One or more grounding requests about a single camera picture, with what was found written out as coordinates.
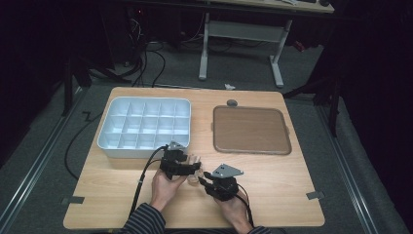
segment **wooden table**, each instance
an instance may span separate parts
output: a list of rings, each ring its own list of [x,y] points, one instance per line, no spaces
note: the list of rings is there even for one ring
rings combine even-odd
[[[178,90],[151,88],[115,88],[108,104],[115,97],[187,98],[192,104],[191,139],[188,154],[201,156],[204,170],[212,172],[225,163],[244,171],[236,177],[249,196],[256,225],[321,226],[324,217],[314,192],[297,136],[280,93],[251,91]],[[289,129],[292,146],[287,156],[259,154],[225,154],[212,144],[212,109],[235,99],[239,106],[279,109]],[[137,180],[146,159],[113,159],[97,146],[97,137],[104,118],[100,120],[89,155],[73,196],[84,197],[83,204],[70,204],[64,218],[69,229],[120,228],[128,219]],[[146,173],[138,204],[149,202],[151,180],[159,164]],[[172,203],[163,211],[167,228],[229,227],[212,197],[204,187],[184,182]]]

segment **dark background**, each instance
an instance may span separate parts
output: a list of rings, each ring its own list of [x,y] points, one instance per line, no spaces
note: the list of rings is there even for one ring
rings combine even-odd
[[[412,231],[412,2],[332,3],[336,15],[362,16],[363,21],[357,26],[339,25],[332,31],[330,26],[320,26],[319,22],[309,25],[297,20],[287,43],[299,41],[305,47],[327,46],[309,82],[324,76],[340,76],[341,96],[361,143]],[[144,13],[134,12],[143,29],[147,23],[153,25],[145,31],[148,39],[165,40],[175,47],[185,39],[180,32],[193,35],[201,20],[199,13],[132,8]],[[126,12],[123,7],[111,4],[66,2],[60,5],[54,1],[24,1],[2,6],[1,165],[6,163],[30,122],[61,83],[64,63],[71,53],[81,54],[107,68],[131,60]],[[345,62],[333,63],[337,59]]]

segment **brown rectangular tray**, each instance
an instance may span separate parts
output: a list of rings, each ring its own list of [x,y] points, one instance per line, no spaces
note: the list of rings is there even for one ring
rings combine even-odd
[[[291,153],[288,129],[275,108],[216,106],[213,145],[225,153]]]

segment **black cable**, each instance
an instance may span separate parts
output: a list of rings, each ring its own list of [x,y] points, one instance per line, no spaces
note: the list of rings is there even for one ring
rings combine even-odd
[[[200,48],[200,47],[202,47],[202,45],[204,44],[204,42],[199,42],[198,40],[200,40],[200,39],[203,39],[203,37],[200,37],[200,38],[197,38],[197,40],[193,40],[193,41],[191,41],[191,42],[185,42],[185,43],[182,43],[181,42],[181,46],[183,46],[183,47],[186,47],[186,48],[188,48],[188,49],[198,49],[198,48]],[[196,43],[196,46],[188,46],[188,45],[186,45],[186,44],[192,44],[192,43]]]
[[[249,48],[256,48],[256,47],[259,47],[261,45],[263,46],[263,45],[269,44],[269,42],[260,41],[260,42],[257,42],[255,45],[247,45],[247,44],[244,44],[244,43],[239,43],[236,40],[233,40],[232,43],[237,45],[237,46],[249,47]]]
[[[279,231],[280,231],[280,232],[282,232],[283,234],[287,234],[287,233],[286,233],[286,231],[285,231],[285,229],[280,228],[280,227],[279,227],[279,228],[277,228],[277,229],[279,229]]]
[[[161,76],[161,74],[164,72],[164,70],[165,70],[165,65],[166,65],[167,62],[165,61],[165,58],[164,58],[161,54],[159,54],[158,52],[156,52],[156,51],[151,51],[151,52],[157,54],[158,56],[160,56],[161,59],[164,61],[164,64],[163,64],[163,66],[162,66],[162,70],[159,72],[159,74],[157,75],[157,77],[155,77],[154,81],[152,82],[152,88],[155,88],[155,83],[156,83],[156,81],[158,80],[158,78]]]
[[[244,200],[244,198],[240,197],[240,195],[238,194],[234,194],[234,196],[240,199],[244,203],[244,205],[246,206],[246,212],[248,213],[248,222],[251,224],[252,227],[255,227],[254,221],[252,219],[252,211],[251,211],[251,208],[249,207],[249,203],[246,200]]]
[[[144,57],[145,57],[145,63],[144,63],[144,65],[143,65],[143,69],[142,69],[142,66],[140,67],[140,74],[139,74],[139,76],[134,80],[134,82],[131,84],[131,86],[132,87],[134,87],[134,85],[136,85],[136,83],[139,81],[139,80],[142,80],[142,87],[143,87],[143,72],[145,72],[145,70],[146,70],[146,65],[147,65],[147,63],[148,63],[148,57],[147,57],[147,55],[146,55],[146,47],[145,47],[145,50],[144,50]]]
[[[136,191],[134,192],[133,202],[131,204],[130,216],[134,212],[134,210],[136,209],[137,199],[139,198],[140,189],[142,188],[143,180],[145,179],[146,170],[149,168],[149,165],[151,165],[153,163],[151,161],[152,161],[153,157],[155,156],[155,154],[158,153],[161,149],[164,149],[164,150],[168,149],[168,146],[165,145],[165,146],[161,146],[161,147],[157,148],[152,153],[152,155],[149,157],[148,161],[146,162],[145,168],[143,169],[142,174],[140,175],[140,179],[139,179],[139,182],[137,184]]]
[[[134,67],[131,70],[126,71],[125,73],[119,74],[118,76],[122,77],[122,78],[125,78],[127,76],[133,75],[134,73],[136,73],[140,69],[140,66],[141,66],[141,60],[140,60],[140,58],[138,58],[136,63],[134,64]],[[97,74],[97,73],[95,73],[91,70],[88,70],[88,72],[89,72],[90,75],[92,75],[93,77],[98,78],[98,79],[108,79],[109,78],[108,76]]]
[[[246,207],[246,213],[248,214],[248,222],[249,222],[249,224],[251,224],[252,227],[255,227],[255,226],[254,226],[254,220],[253,220],[253,218],[252,218],[252,211],[251,211],[251,208],[250,208],[250,206],[249,206],[248,195],[247,195],[245,189],[244,189],[242,186],[240,186],[239,184],[237,184],[237,185],[238,185],[240,188],[242,188],[243,191],[245,192],[246,200],[244,200],[244,198],[242,198],[240,195],[229,191],[227,188],[225,188],[225,187],[222,186],[222,185],[220,185],[219,188],[225,190],[227,193],[230,193],[231,195],[233,195],[234,197],[240,199],[240,200],[244,203],[244,205],[245,205],[245,207]]]
[[[80,130],[76,133],[76,135],[72,138],[72,140],[70,140],[69,145],[67,145],[67,147],[66,147],[66,152],[65,152],[65,154],[64,154],[64,167],[67,169],[67,171],[70,173],[70,175],[71,175],[72,177],[74,177],[76,180],[79,180],[79,177],[76,176],[76,175],[70,170],[69,164],[68,164],[68,162],[67,162],[70,147],[71,147],[71,145],[73,144],[73,142],[76,140],[76,138],[79,136],[79,134],[80,134],[83,130],[85,130],[89,124],[93,123],[94,120],[96,120],[96,119],[97,119],[99,116],[101,116],[102,114],[103,114],[103,112],[101,112],[100,114],[96,115],[92,120],[90,120],[90,122],[89,122],[88,124],[86,124],[85,126],[83,126],[82,129],[80,129]]]
[[[225,48],[224,50],[221,50],[221,51],[214,50],[210,46],[208,46],[208,49],[212,52],[215,52],[215,53],[225,53],[225,52],[229,51],[232,48],[232,43],[231,42],[227,42],[227,43],[229,44],[228,47]]]
[[[98,64],[93,63],[92,61],[88,60],[87,58],[83,57],[78,57],[79,60],[81,60],[87,67],[91,67],[98,72],[102,73],[103,75],[107,76],[108,78],[117,81],[117,82],[122,82],[122,83],[128,83],[129,80],[124,79],[123,77],[113,73],[112,71],[106,69],[105,67],[102,67]]]

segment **gray carpet floor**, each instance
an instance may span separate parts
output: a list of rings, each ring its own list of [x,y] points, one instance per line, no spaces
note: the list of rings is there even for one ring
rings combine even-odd
[[[281,93],[304,85],[317,62],[322,47],[311,48],[302,53],[294,48],[285,47],[280,59],[285,86],[283,89],[278,89],[275,86],[268,61],[268,55],[273,46],[265,44],[251,49],[233,45],[227,50],[225,45],[211,45],[213,49],[225,52],[209,54],[206,81],[198,80],[201,50],[199,47],[182,47],[177,50],[164,46],[158,53],[165,58],[166,66],[157,84],[202,89],[225,89],[224,84],[230,84],[235,86],[236,90]],[[161,48],[161,45],[154,44],[150,47],[155,50]],[[152,83],[163,66],[163,60],[157,54],[148,52],[147,57],[148,65],[143,75],[145,86]],[[65,197],[70,197],[76,186],[76,180],[64,167],[64,157],[72,138],[88,123],[85,121],[84,111],[91,112],[91,118],[99,114],[107,102],[110,91],[116,86],[125,86],[125,84],[94,79],[93,85],[82,91],[85,96],[73,110],[62,135],[56,140],[52,157],[19,210],[9,233],[95,232],[95,230],[67,230],[62,225],[67,206],[61,201]],[[324,123],[317,110],[319,107],[313,106],[310,97],[303,95],[287,99],[285,102],[315,188],[325,194],[325,197],[319,200],[325,216],[325,225],[312,228],[285,228],[285,231],[297,234],[365,233],[352,197],[349,195],[348,187],[340,173],[335,150],[330,143],[330,134],[323,126]],[[0,170],[0,211],[7,210],[20,183],[59,121],[62,110],[63,89],[59,89],[47,108],[33,121],[30,131],[12,158]],[[78,135],[68,151],[69,167],[75,175],[82,170],[97,124],[98,119],[88,125]],[[337,140],[374,218],[378,233],[408,233],[359,143],[343,101],[340,102],[337,131]],[[281,232],[275,228],[273,233]]]

